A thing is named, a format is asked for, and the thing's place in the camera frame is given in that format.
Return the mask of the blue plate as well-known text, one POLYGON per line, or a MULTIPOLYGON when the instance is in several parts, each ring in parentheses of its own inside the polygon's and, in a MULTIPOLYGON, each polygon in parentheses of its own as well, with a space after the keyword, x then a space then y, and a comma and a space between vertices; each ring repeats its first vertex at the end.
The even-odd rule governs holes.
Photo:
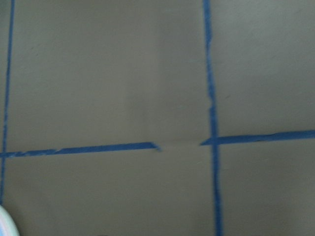
POLYGON ((11 215, 0 206, 0 236, 19 236, 18 229, 11 215))

